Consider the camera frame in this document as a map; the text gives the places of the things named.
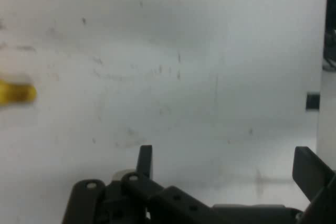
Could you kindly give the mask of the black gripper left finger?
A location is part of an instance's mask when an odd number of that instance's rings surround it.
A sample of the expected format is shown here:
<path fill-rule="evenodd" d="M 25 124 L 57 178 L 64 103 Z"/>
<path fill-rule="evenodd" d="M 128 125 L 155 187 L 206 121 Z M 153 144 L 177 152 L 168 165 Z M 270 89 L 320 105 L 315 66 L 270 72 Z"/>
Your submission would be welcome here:
<path fill-rule="evenodd" d="M 106 185 L 77 182 L 63 223 L 213 223 L 213 211 L 176 187 L 152 180 L 152 146 L 142 145 L 136 169 Z"/>

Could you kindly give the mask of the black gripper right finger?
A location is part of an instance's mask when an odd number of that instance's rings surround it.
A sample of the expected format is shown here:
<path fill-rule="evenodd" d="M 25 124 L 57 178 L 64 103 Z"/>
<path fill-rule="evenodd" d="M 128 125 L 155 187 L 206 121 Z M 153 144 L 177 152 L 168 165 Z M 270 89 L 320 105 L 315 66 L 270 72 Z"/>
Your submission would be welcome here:
<path fill-rule="evenodd" d="M 310 148 L 297 146 L 292 177 L 310 201 L 298 223 L 335 223 L 335 171 Z"/>

